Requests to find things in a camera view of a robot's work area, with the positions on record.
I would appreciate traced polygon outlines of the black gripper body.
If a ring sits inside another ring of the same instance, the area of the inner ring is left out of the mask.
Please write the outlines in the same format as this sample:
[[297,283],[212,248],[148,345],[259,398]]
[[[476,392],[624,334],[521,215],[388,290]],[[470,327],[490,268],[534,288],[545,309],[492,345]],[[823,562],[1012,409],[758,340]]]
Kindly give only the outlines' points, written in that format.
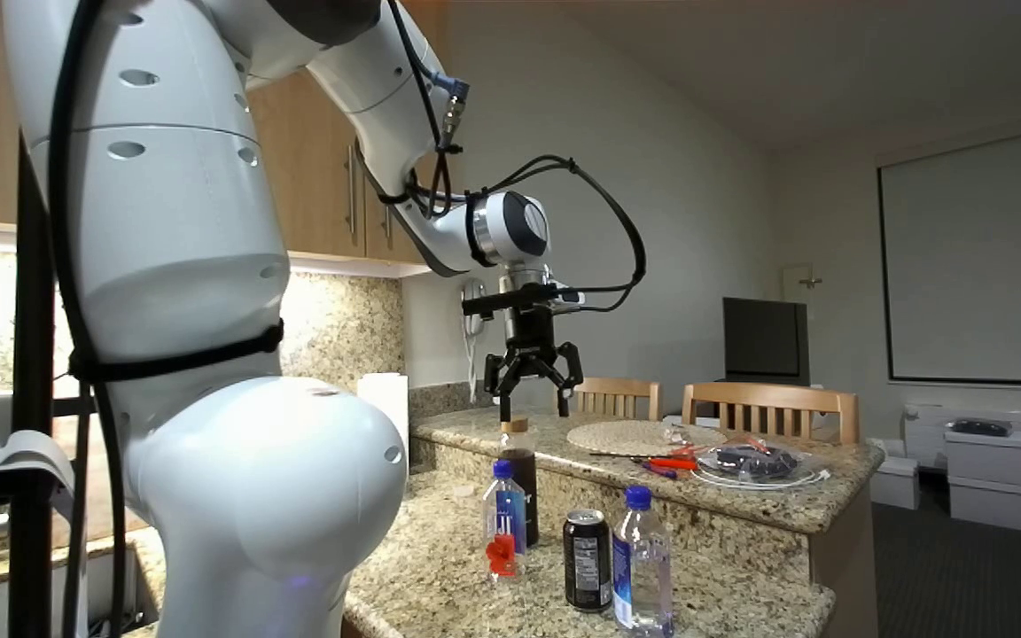
[[490,377],[558,377],[558,362],[566,362],[566,377],[580,371],[578,346],[552,340],[552,309],[566,290],[558,283],[524,283],[503,293],[468,299],[464,314],[492,319],[511,314],[508,346],[486,357]]

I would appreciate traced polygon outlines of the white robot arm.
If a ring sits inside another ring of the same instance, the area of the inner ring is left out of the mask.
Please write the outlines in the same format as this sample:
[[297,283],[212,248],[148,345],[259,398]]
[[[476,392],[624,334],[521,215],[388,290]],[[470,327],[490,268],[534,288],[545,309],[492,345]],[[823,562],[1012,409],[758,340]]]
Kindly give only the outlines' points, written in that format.
[[168,549],[156,638],[342,638],[403,443],[369,399],[281,367],[290,263],[249,93],[312,74],[441,274],[503,267],[521,301],[558,299],[542,204],[415,183],[464,87],[399,0],[4,0],[4,40],[79,377]]

